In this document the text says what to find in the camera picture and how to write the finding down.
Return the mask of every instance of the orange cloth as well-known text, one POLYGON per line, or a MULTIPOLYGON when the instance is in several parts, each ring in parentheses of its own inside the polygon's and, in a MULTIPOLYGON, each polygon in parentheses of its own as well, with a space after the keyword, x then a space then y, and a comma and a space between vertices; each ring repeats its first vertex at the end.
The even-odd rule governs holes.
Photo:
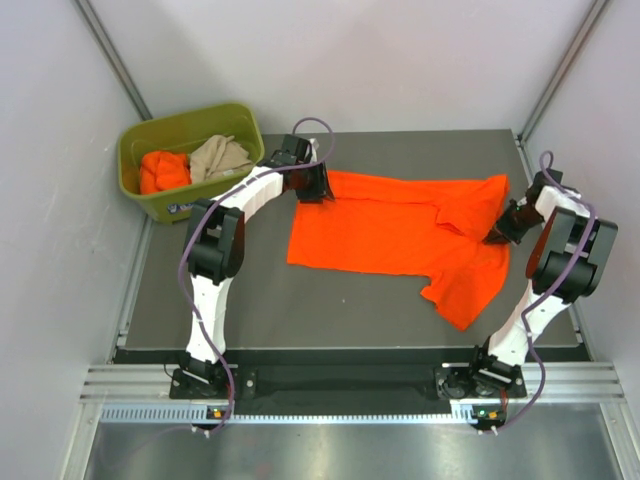
POLYGON ((422 296, 460 330, 500 291, 509 248, 483 238, 509 182, 402 181, 329 172, 335 202, 298 204, 287 262, 431 279, 422 296))
POLYGON ((191 184, 189 161, 186 153, 158 150, 142 157, 140 167, 140 193, 162 192, 191 184))

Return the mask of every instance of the white arm segment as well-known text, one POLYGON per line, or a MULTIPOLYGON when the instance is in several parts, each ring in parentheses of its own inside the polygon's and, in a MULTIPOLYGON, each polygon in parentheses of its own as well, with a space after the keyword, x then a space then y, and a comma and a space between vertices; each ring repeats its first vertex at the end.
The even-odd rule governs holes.
MULTIPOLYGON (((252 178, 255 179, 259 174, 268 170, 271 170, 271 168, 254 168, 251 174, 242 181, 246 187, 226 199, 222 202, 222 205, 229 208, 238 207, 244 212, 245 222, 247 222, 269 200, 282 194, 283 178, 279 173, 266 175, 248 184, 252 178)), ((227 278, 220 282, 220 285, 214 285, 206 277, 191 276, 193 300, 198 310, 200 310, 207 334, 221 354, 227 348, 224 340, 224 317, 227 310, 227 294, 232 280, 233 278, 227 278)), ((192 315, 191 338, 187 345, 187 352, 196 360, 203 362, 208 360, 211 363, 218 361, 204 335, 202 335, 195 313, 192 315)))
MULTIPOLYGON (((570 192, 570 194, 577 198, 580 197, 577 192, 570 192)), ((565 195, 555 187, 544 187, 536 201, 536 210, 544 217, 546 222, 556 207, 573 210, 581 217, 589 217, 589 211, 584 206, 574 202, 571 196, 565 195)), ((500 330, 491 335, 489 339, 489 355, 495 355, 502 363, 512 366, 522 365, 525 362, 529 344, 521 315, 525 308, 540 297, 541 295, 533 293, 533 286, 529 281, 520 303, 518 303, 507 322, 500 330)), ((527 321, 533 334, 532 340, 535 342, 551 320, 568 307, 568 303, 565 304, 561 298, 552 295, 533 312, 530 312, 527 315, 527 321)))

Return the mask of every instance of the olive green basket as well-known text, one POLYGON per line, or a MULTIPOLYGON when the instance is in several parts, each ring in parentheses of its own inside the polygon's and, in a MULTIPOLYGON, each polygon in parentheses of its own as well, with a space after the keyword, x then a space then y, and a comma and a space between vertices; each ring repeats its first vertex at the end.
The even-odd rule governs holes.
POLYGON ((188 218, 198 198, 211 198, 226 192, 249 172, 241 172, 208 182, 140 194, 140 163, 154 150, 191 153, 213 135, 233 135, 249 152, 255 164, 264 156, 264 144, 253 113, 239 103, 226 103, 139 123, 124 132, 118 142, 120 189, 140 204, 157 222, 171 224, 188 218))

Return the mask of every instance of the gray tabletop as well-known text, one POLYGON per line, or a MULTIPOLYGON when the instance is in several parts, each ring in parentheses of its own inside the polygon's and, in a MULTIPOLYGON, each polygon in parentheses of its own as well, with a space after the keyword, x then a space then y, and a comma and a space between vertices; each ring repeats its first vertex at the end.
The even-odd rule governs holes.
MULTIPOLYGON (((322 146, 328 137, 318 135, 322 146)), ((280 136, 266 136, 267 155, 280 136)), ((508 130, 342 133, 329 169, 405 180, 483 179, 506 173, 514 197, 527 179, 508 130)), ((283 195, 247 224, 245 261, 229 293, 228 348, 457 347, 497 330, 526 285, 525 265, 537 240, 530 232, 512 249, 502 291, 465 332, 422 298, 424 277, 364 275, 287 265, 296 198, 283 195)), ((191 315, 177 287, 176 270, 186 222, 154 225, 127 337, 128 349, 184 349, 191 315)), ((577 344, 564 312, 538 345, 577 344)))

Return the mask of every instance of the gray floor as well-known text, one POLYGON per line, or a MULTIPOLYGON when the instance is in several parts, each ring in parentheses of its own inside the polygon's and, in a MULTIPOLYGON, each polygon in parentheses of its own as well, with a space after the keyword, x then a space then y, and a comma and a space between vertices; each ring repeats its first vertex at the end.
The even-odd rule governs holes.
POLYGON ((101 424, 85 480, 622 480, 597 405, 538 406, 498 437, 466 425, 230 425, 210 440, 172 431, 131 456, 163 429, 101 424))
MULTIPOLYGON (((327 146, 328 137, 319 136, 327 146)), ((267 155, 280 137, 265 137, 267 155)), ((513 196, 527 180, 508 130, 338 134, 329 169, 400 179, 486 178, 506 173, 513 196)), ((229 348, 452 347, 482 343, 520 300, 531 232, 512 249, 507 282, 465 332, 420 296, 425 278, 316 270, 286 263, 295 195, 278 198, 247 225, 245 262, 229 294, 229 348)), ((176 270, 186 222, 155 225, 126 347, 183 349, 191 315, 176 270)), ((557 318, 538 345, 576 345, 569 315, 557 318)))

